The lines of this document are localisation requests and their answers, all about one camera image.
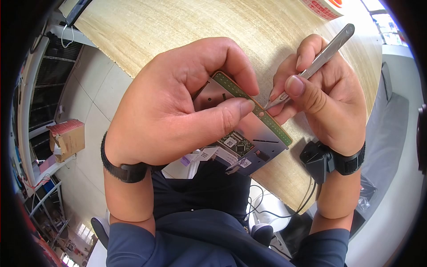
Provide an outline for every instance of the metal plate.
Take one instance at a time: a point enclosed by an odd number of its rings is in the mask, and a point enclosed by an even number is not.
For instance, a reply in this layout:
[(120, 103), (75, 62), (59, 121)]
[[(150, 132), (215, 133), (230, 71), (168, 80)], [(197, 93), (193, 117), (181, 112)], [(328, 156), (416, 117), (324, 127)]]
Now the metal plate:
[[(213, 77), (222, 79), (220, 80), (222, 84), (219, 84), (216, 80), (209, 78), (207, 84), (203, 89), (201, 89), (201, 91), (193, 100), (195, 111), (213, 108), (224, 100), (236, 96), (252, 99), (240, 88), (238, 88), (223, 73), (217, 72)], [(264, 112), (262, 117), (259, 117), (260, 112)], [(268, 115), (268, 113), (265, 112), (262, 107), (258, 105), (258, 103), (256, 103), (256, 101), (254, 111), (244, 117), (234, 130), (252, 144), (254, 144), (254, 147), (245, 155), (241, 156), (235, 153), (235, 156), (239, 160), (246, 158), (251, 162), (247, 167), (240, 167), (238, 169), (237, 172), (243, 175), (252, 174), (267, 164), (275, 156), (280, 154), (283, 150), (288, 149), (284, 141), (286, 141), (288, 144), (292, 142), (290, 137), (283, 131), (281, 126), (278, 125)], [(263, 153), (267, 154), (269, 159), (265, 161), (265, 158), (259, 158), (256, 154), (257, 151), (262, 151)], [(230, 166), (228, 162), (222, 160), (220, 157), (216, 157), (216, 160), (220, 161), (226, 166)]]

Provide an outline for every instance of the hand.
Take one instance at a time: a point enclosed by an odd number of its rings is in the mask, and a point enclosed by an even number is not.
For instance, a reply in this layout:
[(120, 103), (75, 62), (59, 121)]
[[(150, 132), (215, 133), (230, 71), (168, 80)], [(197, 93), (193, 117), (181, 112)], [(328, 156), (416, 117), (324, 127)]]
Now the hand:
[(157, 55), (124, 94), (105, 139), (105, 153), (116, 165), (168, 164), (228, 134), (254, 109), (254, 102), (232, 98), (194, 111), (191, 96), (221, 69), (242, 90), (257, 95), (255, 72), (229, 38), (206, 38)]
[(304, 111), (317, 138), (344, 156), (357, 153), (365, 141), (366, 103), (353, 69), (336, 53), (308, 80), (297, 76), (307, 69), (327, 45), (319, 35), (306, 37), (279, 66), (273, 77), (270, 101), (283, 91), (290, 96), (286, 104), (268, 110), (280, 123)]

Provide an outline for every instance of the cardboard box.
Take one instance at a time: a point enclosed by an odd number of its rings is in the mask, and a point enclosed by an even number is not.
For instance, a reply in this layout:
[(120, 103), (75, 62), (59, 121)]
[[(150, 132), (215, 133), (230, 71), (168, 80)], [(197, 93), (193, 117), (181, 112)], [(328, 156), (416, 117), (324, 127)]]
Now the cardboard box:
[(85, 124), (79, 120), (69, 120), (47, 127), (50, 131), (50, 150), (56, 162), (63, 162), (68, 157), (85, 148)]

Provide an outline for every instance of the green circuit board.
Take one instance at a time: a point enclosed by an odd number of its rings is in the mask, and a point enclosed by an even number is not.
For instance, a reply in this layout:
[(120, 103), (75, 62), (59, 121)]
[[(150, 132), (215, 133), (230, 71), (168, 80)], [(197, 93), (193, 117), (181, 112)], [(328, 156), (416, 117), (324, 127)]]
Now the green circuit board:
[(254, 147), (254, 145), (248, 139), (244, 138), (236, 131), (230, 132), (218, 141), (229, 147), (233, 152), (241, 157), (243, 157)]
[[(230, 92), (235, 97), (244, 97), (246, 99), (252, 99), (249, 95), (242, 91), (233, 81), (231, 81), (227, 76), (222, 72), (218, 71), (212, 77), (214, 81), (219, 83), (225, 90)], [(265, 125), (267, 125), (274, 134), (279, 137), (282, 142), (289, 147), (292, 144), (291, 137), (283, 130), (283, 128), (277, 124), (277, 122), (268, 114), (264, 109), (256, 102), (255, 108), (252, 111)]]

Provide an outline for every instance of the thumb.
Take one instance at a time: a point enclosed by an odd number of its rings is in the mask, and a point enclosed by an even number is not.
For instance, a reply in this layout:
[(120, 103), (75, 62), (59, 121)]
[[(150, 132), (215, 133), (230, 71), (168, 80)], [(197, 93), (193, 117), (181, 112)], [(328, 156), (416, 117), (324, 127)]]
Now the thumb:
[(302, 111), (311, 114), (327, 130), (336, 128), (336, 122), (345, 116), (335, 100), (305, 78), (290, 76), (285, 91)]
[(237, 97), (221, 102), (214, 108), (189, 114), (189, 127), (196, 129), (188, 138), (192, 142), (191, 146), (200, 148), (221, 139), (254, 108), (255, 103), (252, 100)]

